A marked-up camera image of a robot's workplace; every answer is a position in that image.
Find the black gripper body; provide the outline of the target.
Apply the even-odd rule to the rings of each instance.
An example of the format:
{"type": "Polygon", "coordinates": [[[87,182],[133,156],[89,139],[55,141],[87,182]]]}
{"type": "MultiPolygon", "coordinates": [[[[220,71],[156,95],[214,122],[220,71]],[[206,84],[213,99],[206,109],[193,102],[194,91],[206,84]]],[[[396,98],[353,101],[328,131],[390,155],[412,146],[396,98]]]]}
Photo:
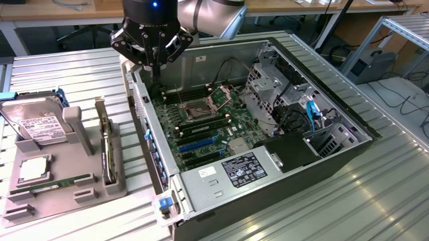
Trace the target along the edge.
{"type": "Polygon", "coordinates": [[[124,1],[124,29],[141,46],[165,48],[180,30],[178,1],[124,1]]]}

